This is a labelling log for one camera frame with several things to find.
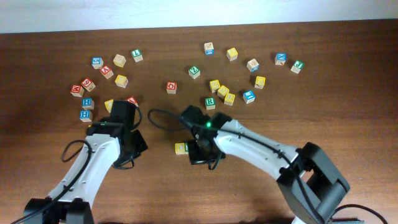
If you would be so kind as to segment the yellow C block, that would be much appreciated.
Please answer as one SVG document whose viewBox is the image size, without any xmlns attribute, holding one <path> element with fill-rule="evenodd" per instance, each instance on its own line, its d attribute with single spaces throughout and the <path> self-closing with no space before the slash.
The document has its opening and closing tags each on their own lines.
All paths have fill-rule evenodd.
<svg viewBox="0 0 398 224">
<path fill-rule="evenodd" d="M 175 153 L 176 155 L 184 155 L 185 154 L 185 143 L 176 143 L 175 144 Z"/>
</svg>

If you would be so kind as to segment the green V block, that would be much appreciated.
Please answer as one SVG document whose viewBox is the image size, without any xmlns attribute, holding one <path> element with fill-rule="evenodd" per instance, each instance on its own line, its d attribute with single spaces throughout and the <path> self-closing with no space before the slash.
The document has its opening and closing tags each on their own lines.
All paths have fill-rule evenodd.
<svg viewBox="0 0 398 224">
<path fill-rule="evenodd" d="M 189 154 L 188 143 L 185 142 L 185 154 Z"/>
</svg>

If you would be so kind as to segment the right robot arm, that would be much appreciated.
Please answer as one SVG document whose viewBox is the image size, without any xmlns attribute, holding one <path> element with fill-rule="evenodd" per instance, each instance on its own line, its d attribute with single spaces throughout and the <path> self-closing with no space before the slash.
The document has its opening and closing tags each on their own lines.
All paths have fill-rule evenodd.
<svg viewBox="0 0 398 224">
<path fill-rule="evenodd" d="M 225 114 L 209 118 L 185 116 L 182 121 L 205 149 L 238 157 L 273 177 L 296 220 L 328 223 L 350 190 L 330 158 L 314 143 L 294 147 L 257 134 Z"/>
</svg>

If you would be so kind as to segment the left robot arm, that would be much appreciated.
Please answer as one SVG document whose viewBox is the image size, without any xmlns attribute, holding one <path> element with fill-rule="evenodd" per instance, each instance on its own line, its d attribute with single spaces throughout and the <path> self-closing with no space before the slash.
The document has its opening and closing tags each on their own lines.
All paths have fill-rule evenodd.
<svg viewBox="0 0 398 224">
<path fill-rule="evenodd" d="M 46 198 L 32 198 L 24 209 L 22 223 L 94 222 L 91 208 L 110 168 L 126 170 L 148 149 L 139 130 L 122 123 L 94 123 L 86 130 L 82 148 L 62 181 Z"/>
</svg>

